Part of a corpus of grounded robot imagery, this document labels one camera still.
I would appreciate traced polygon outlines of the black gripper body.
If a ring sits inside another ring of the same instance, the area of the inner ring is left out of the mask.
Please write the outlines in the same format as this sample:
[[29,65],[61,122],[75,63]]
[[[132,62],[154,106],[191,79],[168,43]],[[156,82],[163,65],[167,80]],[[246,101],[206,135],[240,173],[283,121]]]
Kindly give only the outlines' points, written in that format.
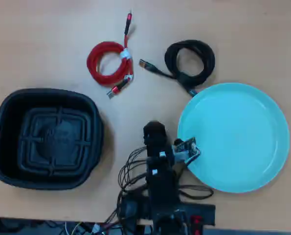
[[144,126],[143,138],[148,157],[158,157],[168,140],[165,126],[159,121],[150,121]]

